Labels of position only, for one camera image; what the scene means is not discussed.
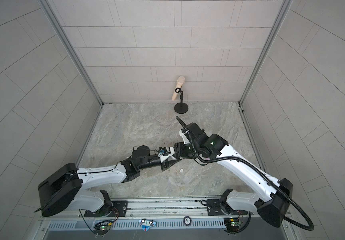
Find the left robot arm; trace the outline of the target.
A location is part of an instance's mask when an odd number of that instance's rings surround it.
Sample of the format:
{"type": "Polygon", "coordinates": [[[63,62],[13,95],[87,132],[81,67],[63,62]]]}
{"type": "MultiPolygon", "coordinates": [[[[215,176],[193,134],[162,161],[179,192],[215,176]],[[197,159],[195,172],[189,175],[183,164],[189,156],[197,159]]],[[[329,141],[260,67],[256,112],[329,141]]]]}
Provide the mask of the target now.
{"type": "Polygon", "coordinates": [[[109,209],[111,202],[106,191],[89,191],[106,184],[130,182],[143,169],[160,167],[162,171],[182,160],[177,147],[150,150],[147,146],[133,148],[127,159],[114,166],[100,168],[77,168],[68,163],[38,185],[40,207],[43,217],[51,217],[62,211],[86,210],[93,213],[109,209]]]}

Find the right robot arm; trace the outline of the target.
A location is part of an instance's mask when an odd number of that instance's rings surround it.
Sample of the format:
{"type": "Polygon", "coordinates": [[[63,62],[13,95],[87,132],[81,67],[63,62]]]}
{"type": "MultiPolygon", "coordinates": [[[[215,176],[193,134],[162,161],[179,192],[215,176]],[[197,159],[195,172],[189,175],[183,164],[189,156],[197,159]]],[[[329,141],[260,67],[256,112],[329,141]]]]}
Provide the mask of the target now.
{"type": "Polygon", "coordinates": [[[292,183],[283,178],[278,180],[240,155],[225,139],[217,134],[210,137],[196,123],[186,125],[180,118],[177,121],[182,126],[181,137],[189,142],[193,159],[203,164],[218,163],[227,168],[245,184],[247,184],[258,199],[252,203],[251,213],[258,215],[273,227],[280,227],[282,221],[287,221],[307,231],[314,230],[314,224],[307,213],[292,199],[292,183]],[[306,225],[286,217],[289,206],[293,206],[305,219],[306,225]]]}

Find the black microphone stand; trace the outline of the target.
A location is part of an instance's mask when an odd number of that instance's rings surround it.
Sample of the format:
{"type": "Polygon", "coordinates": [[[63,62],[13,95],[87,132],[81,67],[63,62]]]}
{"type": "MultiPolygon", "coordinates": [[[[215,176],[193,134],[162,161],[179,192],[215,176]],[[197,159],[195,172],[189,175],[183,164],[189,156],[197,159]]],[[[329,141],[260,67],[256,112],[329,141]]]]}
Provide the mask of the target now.
{"type": "Polygon", "coordinates": [[[179,94],[180,94],[180,102],[175,105],[174,110],[178,114],[185,114],[189,110],[189,107],[186,103],[183,102],[184,92],[182,89],[180,89],[179,94]]]}

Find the beige microphone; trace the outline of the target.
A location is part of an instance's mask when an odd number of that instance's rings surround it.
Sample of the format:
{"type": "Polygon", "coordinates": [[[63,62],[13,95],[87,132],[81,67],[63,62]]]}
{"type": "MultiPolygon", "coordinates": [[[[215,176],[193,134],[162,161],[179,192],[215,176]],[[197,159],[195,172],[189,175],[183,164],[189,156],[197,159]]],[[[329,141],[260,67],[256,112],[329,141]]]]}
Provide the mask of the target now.
{"type": "Polygon", "coordinates": [[[184,76],[179,76],[178,79],[177,79],[176,87],[174,88],[174,93],[173,93],[173,95],[171,97],[172,101],[176,100],[176,98],[178,96],[178,93],[180,92],[180,89],[182,88],[184,83],[185,83],[185,77],[184,76]]]}

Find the left green circuit board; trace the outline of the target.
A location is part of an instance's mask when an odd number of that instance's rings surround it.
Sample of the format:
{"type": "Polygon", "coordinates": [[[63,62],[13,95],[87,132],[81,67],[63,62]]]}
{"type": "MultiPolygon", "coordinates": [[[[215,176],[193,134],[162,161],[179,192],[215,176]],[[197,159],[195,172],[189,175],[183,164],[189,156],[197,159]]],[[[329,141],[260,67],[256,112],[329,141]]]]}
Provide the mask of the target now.
{"type": "Polygon", "coordinates": [[[103,236],[108,231],[110,231],[112,225],[113,225],[113,221],[102,221],[102,222],[96,223],[93,229],[98,236],[103,236]]]}

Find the green circuit board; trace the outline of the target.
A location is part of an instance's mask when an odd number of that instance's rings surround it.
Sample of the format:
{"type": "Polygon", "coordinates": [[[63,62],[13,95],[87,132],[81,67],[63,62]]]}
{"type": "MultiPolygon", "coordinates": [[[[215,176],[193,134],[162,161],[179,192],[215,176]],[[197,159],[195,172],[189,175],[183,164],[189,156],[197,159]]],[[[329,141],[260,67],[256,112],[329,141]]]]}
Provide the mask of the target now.
{"type": "Polygon", "coordinates": [[[233,219],[233,218],[224,218],[224,224],[225,224],[225,232],[230,234],[236,234],[239,232],[241,222],[239,219],[233,219]]]}
{"type": "Polygon", "coordinates": [[[113,221],[102,221],[102,222],[96,223],[93,229],[98,236],[103,236],[108,231],[110,231],[112,225],[113,225],[113,221]]]}

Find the right green circuit board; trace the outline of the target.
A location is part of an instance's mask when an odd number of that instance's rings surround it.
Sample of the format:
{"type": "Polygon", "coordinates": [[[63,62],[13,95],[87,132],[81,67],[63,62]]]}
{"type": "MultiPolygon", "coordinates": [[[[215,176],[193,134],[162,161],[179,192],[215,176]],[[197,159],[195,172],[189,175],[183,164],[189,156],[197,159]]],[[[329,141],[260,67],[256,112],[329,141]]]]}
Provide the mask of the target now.
{"type": "Polygon", "coordinates": [[[233,219],[233,218],[224,218],[224,224],[225,224],[225,232],[230,234],[236,234],[239,232],[241,222],[239,219],[233,219]]]}

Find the aluminium rail frame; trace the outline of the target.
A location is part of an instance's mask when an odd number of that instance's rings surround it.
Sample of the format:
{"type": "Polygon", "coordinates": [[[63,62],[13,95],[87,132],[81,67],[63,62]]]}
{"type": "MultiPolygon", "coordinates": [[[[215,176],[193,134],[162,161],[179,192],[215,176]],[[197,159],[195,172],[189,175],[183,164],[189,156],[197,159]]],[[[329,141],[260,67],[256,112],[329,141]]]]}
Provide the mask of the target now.
{"type": "MultiPolygon", "coordinates": [[[[253,193],[231,193],[231,202],[227,203],[222,196],[191,196],[191,197],[152,197],[152,198],[111,198],[112,201],[128,201],[126,214],[124,217],[117,217],[124,219],[182,219],[185,216],[192,218],[206,218],[208,212],[206,207],[201,204],[201,200],[217,199],[220,201],[221,208],[227,213],[231,210],[243,210],[249,212],[254,216],[258,213],[251,213],[252,203],[258,199],[258,196],[253,193]]],[[[54,216],[45,218],[58,218],[71,216],[81,211],[83,216],[86,210],[65,210],[54,216]]]]}

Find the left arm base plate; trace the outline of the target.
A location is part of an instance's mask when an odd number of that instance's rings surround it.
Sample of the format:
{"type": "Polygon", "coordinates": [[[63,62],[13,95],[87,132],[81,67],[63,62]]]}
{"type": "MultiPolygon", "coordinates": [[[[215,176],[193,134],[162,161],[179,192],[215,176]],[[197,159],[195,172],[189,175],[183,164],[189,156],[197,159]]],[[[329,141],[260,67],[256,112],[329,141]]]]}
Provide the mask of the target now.
{"type": "Polygon", "coordinates": [[[112,201],[111,204],[105,204],[96,212],[85,211],[83,216],[86,218],[124,217],[127,206],[128,201],[112,201]]]}

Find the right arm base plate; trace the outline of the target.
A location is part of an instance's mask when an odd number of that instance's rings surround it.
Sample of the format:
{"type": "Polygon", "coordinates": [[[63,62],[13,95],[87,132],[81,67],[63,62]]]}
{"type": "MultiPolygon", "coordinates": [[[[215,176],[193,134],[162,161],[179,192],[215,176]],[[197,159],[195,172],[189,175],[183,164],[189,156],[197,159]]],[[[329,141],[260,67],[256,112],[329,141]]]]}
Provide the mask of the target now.
{"type": "Polygon", "coordinates": [[[227,213],[225,210],[221,208],[220,201],[217,199],[208,199],[208,200],[201,200],[201,204],[206,207],[209,216],[248,216],[249,212],[238,210],[234,211],[231,210],[230,213],[227,213]]]}

